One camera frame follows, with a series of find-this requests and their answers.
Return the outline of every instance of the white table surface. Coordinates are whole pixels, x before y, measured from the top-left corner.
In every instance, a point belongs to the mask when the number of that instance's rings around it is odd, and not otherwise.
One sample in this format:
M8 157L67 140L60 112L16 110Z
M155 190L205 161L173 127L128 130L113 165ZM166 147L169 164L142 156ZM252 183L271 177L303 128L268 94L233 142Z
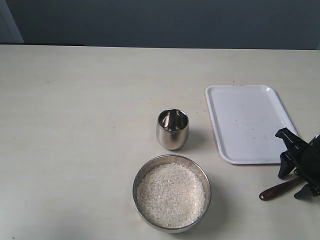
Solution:
M294 199L300 185L263 202L279 165L218 153L205 88L255 84L276 90L306 141L320 130L320 51L1 45L0 239L319 239L319 198ZM175 153L212 184L205 218L181 234L148 226L132 199L140 167L172 153L156 139L167 108L189 116Z

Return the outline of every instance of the white rice grain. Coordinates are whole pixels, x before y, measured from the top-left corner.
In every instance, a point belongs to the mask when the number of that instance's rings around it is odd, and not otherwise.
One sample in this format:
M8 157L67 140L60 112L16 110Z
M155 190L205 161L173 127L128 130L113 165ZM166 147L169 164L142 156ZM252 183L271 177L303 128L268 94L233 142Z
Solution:
M137 188L137 204L156 225L181 228L192 224L205 205L205 191L197 176L176 163L155 167Z

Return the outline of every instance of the gray wall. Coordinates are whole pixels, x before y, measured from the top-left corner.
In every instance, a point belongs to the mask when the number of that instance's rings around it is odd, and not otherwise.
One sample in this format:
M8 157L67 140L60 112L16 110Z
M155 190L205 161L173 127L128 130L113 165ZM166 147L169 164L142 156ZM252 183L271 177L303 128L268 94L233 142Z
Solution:
M316 49L320 0L7 0L26 43Z

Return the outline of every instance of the brown handle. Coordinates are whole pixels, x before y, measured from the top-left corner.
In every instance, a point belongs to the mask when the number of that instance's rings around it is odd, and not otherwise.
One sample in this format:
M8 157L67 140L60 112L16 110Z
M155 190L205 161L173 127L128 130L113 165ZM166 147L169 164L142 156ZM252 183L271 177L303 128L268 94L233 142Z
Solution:
M262 193L260 193L259 198L262 201L268 201L270 199L273 199L274 197L280 195L281 193L289 190L290 188L292 188L296 184L302 182L302 180L303 179L301 177L297 177L297 178L294 178L290 181L286 181L284 183L281 183L277 186L273 186L273 187L263 191Z

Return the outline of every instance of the white tray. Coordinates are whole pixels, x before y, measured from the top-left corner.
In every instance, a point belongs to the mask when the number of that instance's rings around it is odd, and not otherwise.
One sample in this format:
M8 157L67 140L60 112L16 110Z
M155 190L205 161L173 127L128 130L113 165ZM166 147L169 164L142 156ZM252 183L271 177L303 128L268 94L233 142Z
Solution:
M286 151L279 129L297 134L276 92L266 85L205 90L221 156L231 164L279 164Z

